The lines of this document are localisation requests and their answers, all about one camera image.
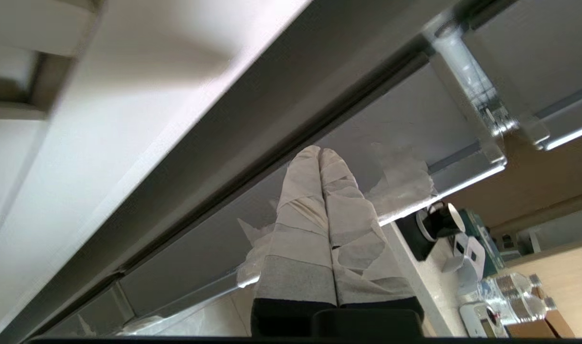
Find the cardboard box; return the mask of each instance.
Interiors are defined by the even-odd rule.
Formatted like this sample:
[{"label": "cardboard box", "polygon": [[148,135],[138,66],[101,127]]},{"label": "cardboard box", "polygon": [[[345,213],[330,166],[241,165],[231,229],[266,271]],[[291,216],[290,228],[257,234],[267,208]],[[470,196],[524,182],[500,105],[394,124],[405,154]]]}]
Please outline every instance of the cardboard box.
[{"label": "cardboard box", "polygon": [[515,338],[574,338],[573,331],[559,311],[549,311],[545,320],[523,322],[507,326],[511,337]]}]

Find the bottle cap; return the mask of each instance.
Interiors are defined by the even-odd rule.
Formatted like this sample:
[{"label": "bottle cap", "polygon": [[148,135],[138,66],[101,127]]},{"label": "bottle cap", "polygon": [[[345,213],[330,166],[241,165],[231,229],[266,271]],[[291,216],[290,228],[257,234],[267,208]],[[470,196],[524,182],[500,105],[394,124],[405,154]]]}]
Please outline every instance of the bottle cap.
[{"label": "bottle cap", "polygon": [[541,287],[541,279],[539,279],[536,274],[530,275],[529,280],[533,287]]},{"label": "bottle cap", "polygon": [[553,298],[544,298],[543,302],[546,304],[548,311],[553,311],[554,309],[557,309],[556,303],[554,302]]}]

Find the tile floor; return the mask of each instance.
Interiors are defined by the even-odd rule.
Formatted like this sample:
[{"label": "tile floor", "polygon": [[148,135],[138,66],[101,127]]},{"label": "tile floor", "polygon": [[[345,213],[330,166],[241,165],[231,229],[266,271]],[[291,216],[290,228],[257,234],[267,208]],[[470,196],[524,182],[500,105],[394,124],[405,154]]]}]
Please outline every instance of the tile floor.
[{"label": "tile floor", "polygon": [[252,289],[236,290],[122,335],[250,336],[252,300]]}]

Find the white ceiling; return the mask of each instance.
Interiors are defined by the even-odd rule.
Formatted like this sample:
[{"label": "white ceiling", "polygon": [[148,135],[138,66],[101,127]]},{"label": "white ceiling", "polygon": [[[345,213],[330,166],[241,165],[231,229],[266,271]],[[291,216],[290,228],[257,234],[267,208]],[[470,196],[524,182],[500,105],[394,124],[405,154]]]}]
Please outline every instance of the white ceiling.
[{"label": "white ceiling", "polygon": [[[35,143],[33,162],[14,181],[18,190],[0,214],[0,331],[308,2],[105,3]],[[44,41],[49,5],[34,10],[45,31],[7,9],[0,9],[1,18],[9,17],[0,28],[21,18],[35,25],[34,36],[8,38]],[[82,20],[74,10],[67,15]],[[66,33],[47,48],[16,46],[73,54],[62,43],[81,35]]]}]

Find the white countertop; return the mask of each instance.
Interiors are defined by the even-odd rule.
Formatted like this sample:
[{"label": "white countertop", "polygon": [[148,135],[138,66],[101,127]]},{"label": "white countertop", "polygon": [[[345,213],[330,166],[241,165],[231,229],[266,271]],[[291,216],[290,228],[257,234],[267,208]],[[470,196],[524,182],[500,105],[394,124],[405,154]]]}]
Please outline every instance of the white countertop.
[{"label": "white countertop", "polygon": [[441,272],[452,248],[438,240],[425,261],[417,261],[395,222],[382,226],[395,257],[438,337],[467,337],[458,312],[457,272]]}]

